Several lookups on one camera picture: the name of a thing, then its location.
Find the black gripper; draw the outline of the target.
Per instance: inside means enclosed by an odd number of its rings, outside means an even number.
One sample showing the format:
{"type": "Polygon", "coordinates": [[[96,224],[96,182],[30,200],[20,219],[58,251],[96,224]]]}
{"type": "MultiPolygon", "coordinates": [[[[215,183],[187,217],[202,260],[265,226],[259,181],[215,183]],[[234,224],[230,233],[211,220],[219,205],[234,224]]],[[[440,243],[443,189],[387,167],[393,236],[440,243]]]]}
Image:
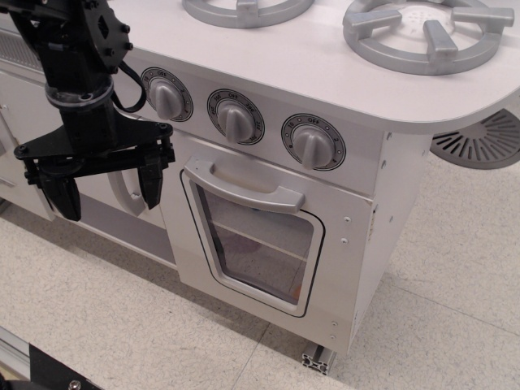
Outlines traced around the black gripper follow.
{"type": "Polygon", "coordinates": [[[75,178],[137,169],[141,195],[149,210],[161,199],[163,170],[175,161],[170,124],[139,121],[120,114],[111,99],[48,99],[63,125],[28,141],[14,155],[26,167],[29,184],[65,218],[80,221],[75,178]]]}

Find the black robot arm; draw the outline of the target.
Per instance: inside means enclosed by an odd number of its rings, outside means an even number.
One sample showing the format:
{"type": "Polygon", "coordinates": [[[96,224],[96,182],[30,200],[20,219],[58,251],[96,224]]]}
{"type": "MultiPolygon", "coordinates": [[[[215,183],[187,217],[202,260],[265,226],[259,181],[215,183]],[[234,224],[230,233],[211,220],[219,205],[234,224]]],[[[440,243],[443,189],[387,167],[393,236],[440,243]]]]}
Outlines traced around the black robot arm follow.
{"type": "Polygon", "coordinates": [[[173,128],[132,117],[145,105],[145,94],[126,107],[115,92],[114,74],[137,78],[124,60],[133,48],[130,27],[105,1],[4,1],[1,11],[39,58],[45,95],[63,121],[15,149],[28,183],[63,217],[77,221],[77,178],[134,169],[144,203],[157,206],[163,172],[175,159],[173,128]]]}

